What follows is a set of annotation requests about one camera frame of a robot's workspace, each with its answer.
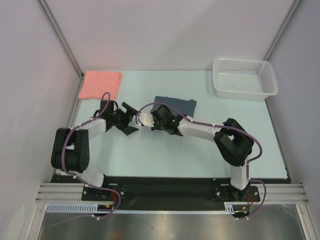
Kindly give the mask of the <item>blue-grey t shirt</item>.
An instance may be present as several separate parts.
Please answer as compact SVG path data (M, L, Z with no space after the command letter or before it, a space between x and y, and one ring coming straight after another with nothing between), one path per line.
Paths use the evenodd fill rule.
M186 116L194 117L197 101L190 99L184 100L167 96L155 96L155 102L168 104Z

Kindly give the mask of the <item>white plastic perforated basket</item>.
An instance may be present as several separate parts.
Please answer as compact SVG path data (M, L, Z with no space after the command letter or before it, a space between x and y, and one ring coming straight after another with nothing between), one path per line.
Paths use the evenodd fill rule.
M215 58L212 80L217 96L224 98L265 100L278 93L274 68L264 60Z

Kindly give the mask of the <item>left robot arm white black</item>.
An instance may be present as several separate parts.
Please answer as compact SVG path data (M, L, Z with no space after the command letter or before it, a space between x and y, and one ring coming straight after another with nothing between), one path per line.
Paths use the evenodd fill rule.
M100 109L89 120L74 128L59 128L55 134L52 167L93 189L93 194L100 200L107 199L110 193L120 200L123 194L111 189L106 184L107 177L92 165L90 141L113 127L126 136L138 131L138 128L130 126L138 111L125 102L121 106L124 110L116 101L101 100Z

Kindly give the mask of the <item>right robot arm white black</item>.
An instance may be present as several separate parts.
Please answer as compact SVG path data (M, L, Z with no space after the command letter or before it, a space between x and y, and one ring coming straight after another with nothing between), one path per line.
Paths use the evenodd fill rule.
M223 160L230 165L230 195L237 201L248 196L250 181L247 176L247 163L254 141L236 120L228 118L221 127L217 127L213 123L196 121L190 116L173 115L168 106L163 104L154 106L150 114L154 122L152 130L215 143Z

